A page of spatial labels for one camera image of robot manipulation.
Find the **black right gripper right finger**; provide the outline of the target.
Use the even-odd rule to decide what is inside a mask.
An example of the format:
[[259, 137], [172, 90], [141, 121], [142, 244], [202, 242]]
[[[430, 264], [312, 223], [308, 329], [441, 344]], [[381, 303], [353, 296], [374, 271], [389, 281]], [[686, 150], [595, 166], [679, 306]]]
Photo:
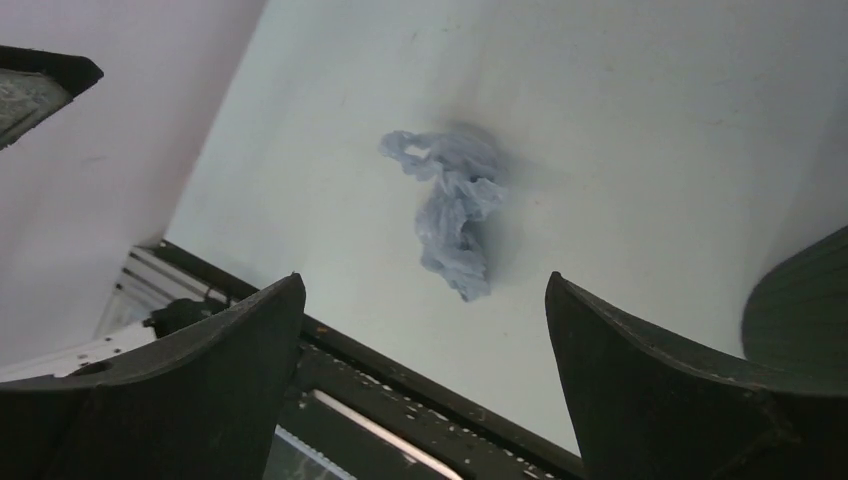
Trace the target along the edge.
[[549, 337], [589, 479], [843, 479], [847, 381], [747, 361], [553, 272]]

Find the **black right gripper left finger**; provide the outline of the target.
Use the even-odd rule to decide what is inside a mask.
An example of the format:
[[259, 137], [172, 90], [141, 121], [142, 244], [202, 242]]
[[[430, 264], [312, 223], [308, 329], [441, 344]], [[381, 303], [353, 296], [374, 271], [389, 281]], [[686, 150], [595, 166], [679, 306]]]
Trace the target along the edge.
[[291, 274], [70, 375], [1, 386], [5, 479], [259, 479], [299, 358]]

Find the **blue plastic trash bag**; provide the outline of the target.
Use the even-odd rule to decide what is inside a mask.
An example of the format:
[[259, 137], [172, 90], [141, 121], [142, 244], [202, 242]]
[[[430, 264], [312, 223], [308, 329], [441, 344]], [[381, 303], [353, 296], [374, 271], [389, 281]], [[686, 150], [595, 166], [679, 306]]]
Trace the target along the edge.
[[392, 131], [378, 151], [432, 189], [415, 215], [421, 265], [439, 275], [465, 302], [491, 293], [477, 225], [504, 203], [499, 152], [462, 133]]

